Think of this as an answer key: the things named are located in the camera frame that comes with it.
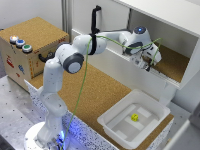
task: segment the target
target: white shelf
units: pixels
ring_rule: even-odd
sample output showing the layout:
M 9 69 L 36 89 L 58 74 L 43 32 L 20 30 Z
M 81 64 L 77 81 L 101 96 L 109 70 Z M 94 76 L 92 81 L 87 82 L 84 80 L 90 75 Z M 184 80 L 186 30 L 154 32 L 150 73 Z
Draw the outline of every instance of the white shelf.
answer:
M 200 6 L 186 0 L 114 0 L 200 37 Z

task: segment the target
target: cork board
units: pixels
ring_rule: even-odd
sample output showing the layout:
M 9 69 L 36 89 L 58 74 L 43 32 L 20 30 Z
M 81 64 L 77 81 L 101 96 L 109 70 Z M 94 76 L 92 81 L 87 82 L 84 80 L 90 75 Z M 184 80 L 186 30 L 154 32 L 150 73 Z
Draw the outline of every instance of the cork board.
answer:
M 40 17 L 22 22 L 0 32 L 0 37 L 10 42 L 10 36 L 16 35 L 19 39 L 30 44 L 33 51 L 47 46 L 68 34 Z
M 165 46 L 160 53 L 162 60 L 153 68 L 180 83 L 190 59 Z
M 73 112 L 78 99 L 84 71 L 85 63 L 77 74 L 64 72 L 63 87 L 58 94 L 71 112 Z M 43 83 L 43 75 L 41 74 L 29 82 L 39 88 Z M 128 87 L 88 64 L 87 77 L 76 116 L 120 150 L 123 150 L 120 145 L 105 134 L 103 127 L 97 122 L 97 118 L 130 92 L 131 89 Z M 173 116 L 169 115 L 136 150 L 145 150 L 172 119 Z

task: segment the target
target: robotic arm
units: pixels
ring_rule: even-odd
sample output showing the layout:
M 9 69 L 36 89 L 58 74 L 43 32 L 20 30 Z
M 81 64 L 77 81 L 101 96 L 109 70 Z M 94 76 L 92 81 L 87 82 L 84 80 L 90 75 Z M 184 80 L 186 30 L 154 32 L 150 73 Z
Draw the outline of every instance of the robotic arm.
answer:
M 145 27 L 135 28 L 132 34 L 128 31 L 114 31 L 102 32 L 96 36 L 108 37 L 126 47 L 141 47 L 151 43 L 148 30 Z M 74 39 L 72 45 L 60 45 L 55 53 L 55 57 L 45 63 L 43 86 L 38 90 L 38 95 L 48 112 L 46 114 L 45 124 L 34 139 L 41 150 L 50 149 L 49 147 L 51 147 L 52 141 L 63 140 L 62 133 L 64 129 L 62 126 L 62 116 L 67 112 L 67 106 L 57 92 L 62 88 L 64 70 L 74 74 L 81 69 L 84 61 L 83 55 L 87 54 L 90 39 L 90 35 L 80 35 Z M 102 53 L 106 49 L 107 42 L 108 39 L 106 38 L 97 38 L 94 54 Z M 157 63 L 161 60 L 161 55 L 157 52 L 157 49 L 158 47 L 155 44 L 151 44 L 143 49 L 124 48 L 123 50 L 126 54 L 132 56 L 136 66 L 145 69 L 148 63 L 143 60 L 142 56 L 150 59 L 153 59 L 155 56 L 154 61 Z M 88 53 L 90 54 L 91 51 L 92 42 L 89 45 Z

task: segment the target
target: yellow object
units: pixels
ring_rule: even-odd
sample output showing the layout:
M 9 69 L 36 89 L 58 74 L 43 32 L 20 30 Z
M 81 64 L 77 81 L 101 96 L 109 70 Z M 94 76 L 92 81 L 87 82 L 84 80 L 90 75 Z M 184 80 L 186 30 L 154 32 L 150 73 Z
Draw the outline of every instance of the yellow object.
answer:
M 133 120 L 133 121 L 138 121 L 138 114 L 133 114 L 132 116 L 131 116 L 131 120 Z

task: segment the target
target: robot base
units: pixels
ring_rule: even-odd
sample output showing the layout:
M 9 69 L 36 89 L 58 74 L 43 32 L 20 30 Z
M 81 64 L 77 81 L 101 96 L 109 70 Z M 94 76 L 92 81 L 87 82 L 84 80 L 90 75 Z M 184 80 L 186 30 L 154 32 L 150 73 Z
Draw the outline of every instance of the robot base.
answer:
M 40 129 L 43 127 L 44 122 L 40 122 L 32 126 L 25 135 L 24 138 L 24 149 L 25 150 L 57 150 L 57 147 L 52 147 L 51 149 L 41 148 L 35 143 L 35 137 L 37 136 Z M 70 138 L 67 137 L 64 143 L 63 150 L 66 150 L 69 146 Z

